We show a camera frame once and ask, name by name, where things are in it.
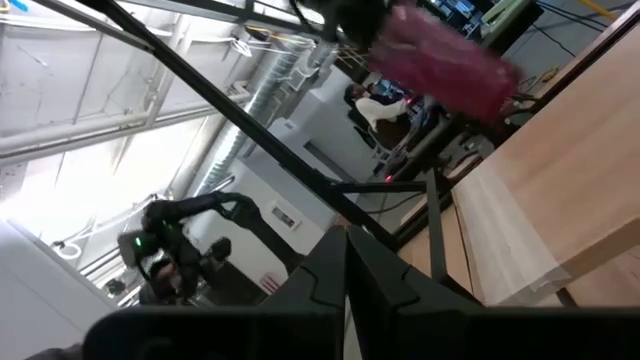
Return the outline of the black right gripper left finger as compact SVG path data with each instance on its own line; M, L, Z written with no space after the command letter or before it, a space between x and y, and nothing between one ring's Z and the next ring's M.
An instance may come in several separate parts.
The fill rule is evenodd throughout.
M346 298L347 231L333 226L263 308L343 308Z

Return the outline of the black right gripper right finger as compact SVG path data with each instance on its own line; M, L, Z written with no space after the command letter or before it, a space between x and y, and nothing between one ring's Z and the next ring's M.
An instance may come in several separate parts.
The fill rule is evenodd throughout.
M366 287L374 300L392 308L416 306L424 310L479 310L481 306L456 294L414 268L386 248L360 227L347 228L352 254L349 260L356 267L349 274L357 284Z

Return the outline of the wooden shelf with black frame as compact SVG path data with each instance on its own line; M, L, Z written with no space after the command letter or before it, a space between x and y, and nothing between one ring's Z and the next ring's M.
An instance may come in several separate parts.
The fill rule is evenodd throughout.
M541 93L541 109L391 249L488 306L640 305L640 1Z

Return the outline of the pink faceted tall cup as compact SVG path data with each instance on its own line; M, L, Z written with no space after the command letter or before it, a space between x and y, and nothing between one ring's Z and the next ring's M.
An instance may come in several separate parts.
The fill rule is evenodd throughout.
M369 49L383 78L478 120L498 117L520 70L415 5L392 6Z

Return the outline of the silver ventilation duct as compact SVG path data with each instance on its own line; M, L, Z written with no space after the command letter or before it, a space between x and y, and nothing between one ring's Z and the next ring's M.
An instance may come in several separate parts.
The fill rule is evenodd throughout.
M298 59L314 45L313 40L301 37L276 39L261 57L246 86L251 97L242 106L256 122L265 126L267 109L276 91L294 69ZM204 175L194 190L195 195L211 192L227 176L246 140L247 135L226 119L203 163Z

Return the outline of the black rig frame bar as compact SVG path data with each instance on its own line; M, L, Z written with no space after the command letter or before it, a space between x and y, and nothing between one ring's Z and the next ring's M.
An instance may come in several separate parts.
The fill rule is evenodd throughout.
M322 200L326 205L355 225L369 230L372 235L390 250L400 248L397 238L371 218L364 210L332 188L330 182L322 178L299 156L242 110L223 92L202 76L168 45L153 35L140 21L135 19L115 0L77 0L114 21L123 30L150 45L148 52L183 80L192 90L219 110L228 120L262 147L271 157L288 170L298 182Z

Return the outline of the person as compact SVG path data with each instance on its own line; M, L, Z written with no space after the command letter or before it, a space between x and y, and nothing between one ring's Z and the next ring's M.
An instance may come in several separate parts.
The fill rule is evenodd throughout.
M376 140L387 149L393 150L410 132L408 104L404 98L392 101L352 83L345 88L344 101L366 121Z

